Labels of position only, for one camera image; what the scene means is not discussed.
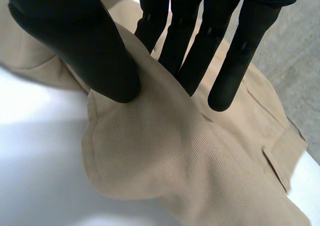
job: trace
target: beige fabric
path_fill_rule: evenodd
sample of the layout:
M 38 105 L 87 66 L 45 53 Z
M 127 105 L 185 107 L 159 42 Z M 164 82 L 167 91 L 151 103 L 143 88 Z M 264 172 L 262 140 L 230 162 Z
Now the beige fabric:
M 2 16 L 7 8 L 0 1 L 0 61 L 19 74 L 22 68 L 33 80 L 79 88 L 60 59 L 22 32 L 7 14 Z M 109 12 L 130 31 L 141 16 L 139 6 L 130 0 Z M 118 29 L 139 65 L 142 90 L 128 104 L 89 92 L 82 150 L 95 188 L 120 199 L 158 198 L 187 226 L 309 225 L 286 197 L 306 143 L 290 128 L 269 81 L 250 65 L 232 106 L 214 112 L 207 97 L 227 52 L 226 42 L 190 98 L 132 33 Z M 50 59 L 55 63 L 39 67 Z M 52 73 L 58 68 L 63 68 L 62 74 Z

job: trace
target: black robotic finger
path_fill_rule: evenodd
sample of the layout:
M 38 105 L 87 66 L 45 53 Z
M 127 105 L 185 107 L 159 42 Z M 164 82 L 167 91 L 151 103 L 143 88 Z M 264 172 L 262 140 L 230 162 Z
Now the black robotic finger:
M 151 53 L 166 27 L 169 0 L 140 0 L 140 6 L 143 15 L 134 34 Z
M 202 24 L 176 78 L 190 96 L 194 94 L 225 36 L 240 0 L 204 0 Z
M 137 96 L 137 67 L 100 0 L 10 0 L 9 9 L 92 89 L 122 103 Z
M 171 0 L 172 21 L 159 62 L 174 76 L 178 73 L 195 29 L 202 0 Z
M 255 51 L 281 7 L 244 0 L 239 25 L 208 97 L 209 106 L 224 111 L 232 103 Z

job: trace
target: pocket flap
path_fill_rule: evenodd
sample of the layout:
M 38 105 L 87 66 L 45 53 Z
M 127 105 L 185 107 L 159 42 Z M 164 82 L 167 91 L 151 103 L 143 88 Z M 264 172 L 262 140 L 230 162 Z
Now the pocket flap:
M 292 173 L 306 147 L 306 142 L 292 128 L 287 128 L 275 145 L 262 148 L 269 166 L 287 193 Z

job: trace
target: gray floor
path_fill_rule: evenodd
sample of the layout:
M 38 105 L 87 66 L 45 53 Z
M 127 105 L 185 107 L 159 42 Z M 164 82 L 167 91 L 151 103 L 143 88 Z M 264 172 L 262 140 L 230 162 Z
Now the gray floor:
M 229 42 L 240 7 L 226 33 Z M 320 164 L 320 0 L 298 0 L 283 8 L 252 61 L 275 87 L 287 115 L 306 137 L 310 155 Z

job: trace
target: khaki cloth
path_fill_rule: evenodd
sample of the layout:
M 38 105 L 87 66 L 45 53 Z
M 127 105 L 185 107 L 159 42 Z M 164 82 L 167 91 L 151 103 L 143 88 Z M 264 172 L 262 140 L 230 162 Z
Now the khaki cloth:
M 109 12 L 131 31 L 117 25 L 142 85 L 134 101 L 120 104 L 76 79 L 70 67 L 16 25 L 6 3 L 0 0 L 1 63 L 40 83 L 77 90 L 83 85 L 89 92 L 83 162 L 100 193 L 158 198 L 187 226 L 310 224 L 286 196 L 306 142 L 291 129 L 270 82 L 250 65 L 228 110 L 214 112 L 207 104 L 228 50 L 225 41 L 190 98 L 131 33 L 141 16 L 139 5 L 117 3 Z

